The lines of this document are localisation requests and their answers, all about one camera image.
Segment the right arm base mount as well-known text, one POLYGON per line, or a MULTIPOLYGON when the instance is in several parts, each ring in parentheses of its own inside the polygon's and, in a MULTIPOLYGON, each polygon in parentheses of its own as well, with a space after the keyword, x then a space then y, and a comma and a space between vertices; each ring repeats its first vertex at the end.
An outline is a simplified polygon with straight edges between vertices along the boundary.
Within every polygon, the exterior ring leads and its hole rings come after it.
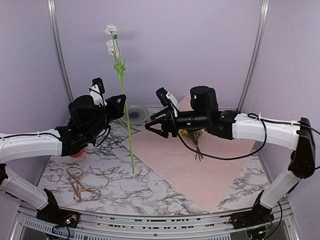
POLYGON ((255 200, 251 210, 232 213, 228 222, 235 230, 271 223, 275 218, 272 210, 261 205, 261 196, 255 200))

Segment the pink wrapping paper sheet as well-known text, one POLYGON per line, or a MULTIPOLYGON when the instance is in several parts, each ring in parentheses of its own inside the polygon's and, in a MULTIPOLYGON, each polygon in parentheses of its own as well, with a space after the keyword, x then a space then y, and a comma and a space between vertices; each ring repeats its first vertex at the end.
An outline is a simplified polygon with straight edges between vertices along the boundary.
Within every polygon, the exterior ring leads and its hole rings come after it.
POLYGON ((199 148, 210 156, 199 161, 177 137, 163 138, 143 129, 131 138, 133 153, 139 160, 179 193, 211 213, 226 198, 247 161, 245 155, 255 143, 245 139, 222 139, 204 132, 199 138, 199 148))

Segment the white fake flower stem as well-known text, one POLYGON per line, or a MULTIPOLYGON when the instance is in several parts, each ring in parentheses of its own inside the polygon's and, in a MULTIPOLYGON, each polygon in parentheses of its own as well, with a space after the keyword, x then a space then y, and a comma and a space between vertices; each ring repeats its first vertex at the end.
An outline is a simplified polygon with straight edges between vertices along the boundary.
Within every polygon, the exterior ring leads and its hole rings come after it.
MULTIPOLYGON (((125 57, 124 60, 122 60, 121 49, 118 42, 118 27, 113 23, 107 24, 105 29, 103 30, 103 33, 105 33, 110 37, 110 39, 106 42, 107 51, 111 56, 113 56, 113 59, 114 59, 113 68, 116 71, 117 77, 120 81, 121 91, 123 94, 125 94, 124 77, 126 73, 127 58, 125 57)), ((131 124, 129 120, 128 104, 126 100, 124 103, 124 116, 126 117, 125 126, 128 132, 128 139, 129 139, 131 169, 132 169, 132 173, 135 174, 132 132, 131 132, 131 124)))

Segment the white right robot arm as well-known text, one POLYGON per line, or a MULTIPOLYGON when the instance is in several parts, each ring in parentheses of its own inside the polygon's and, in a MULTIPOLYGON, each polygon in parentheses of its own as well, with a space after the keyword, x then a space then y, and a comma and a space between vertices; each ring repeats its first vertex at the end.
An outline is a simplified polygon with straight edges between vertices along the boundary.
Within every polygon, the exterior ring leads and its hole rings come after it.
POLYGON ((262 118, 255 113, 220 111, 214 88, 195 86, 190 89, 190 111, 180 111, 176 98, 163 87, 156 91, 165 107, 150 117, 145 129, 164 138, 177 137, 180 130, 207 133, 226 140, 252 140, 273 144, 292 151, 290 163, 257 198, 247 219, 258 224, 278 201, 316 170, 316 144, 310 121, 284 121, 262 118))

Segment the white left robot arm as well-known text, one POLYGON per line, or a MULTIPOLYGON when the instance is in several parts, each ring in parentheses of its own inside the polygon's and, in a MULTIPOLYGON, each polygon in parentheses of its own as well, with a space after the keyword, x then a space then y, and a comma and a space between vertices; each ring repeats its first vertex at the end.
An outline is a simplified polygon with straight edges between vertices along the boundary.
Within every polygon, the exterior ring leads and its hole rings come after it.
POLYGON ((0 135, 0 189, 42 210, 53 223, 63 219, 63 211, 54 197, 16 174, 7 165, 13 160, 40 156, 71 156, 110 130, 110 122, 124 115, 126 96, 103 99, 94 92, 69 104, 69 123, 45 131, 0 135))

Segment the yellow fake flower bunch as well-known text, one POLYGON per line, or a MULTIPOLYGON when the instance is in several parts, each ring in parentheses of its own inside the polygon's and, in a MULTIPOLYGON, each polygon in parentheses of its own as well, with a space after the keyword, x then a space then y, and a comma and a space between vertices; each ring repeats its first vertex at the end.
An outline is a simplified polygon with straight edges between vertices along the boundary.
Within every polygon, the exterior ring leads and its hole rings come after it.
POLYGON ((193 145, 195 146, 195 159, 198 159, 199 161, 201 161, 204 156, 199 148, 199 139, 202 136, 203 131, 201 129, 199 130, 187 130, 187 129, 181 129, 179 130, 179 135, 186 137, 188 139, 191 140, 191 142, 193 143, 193 145))

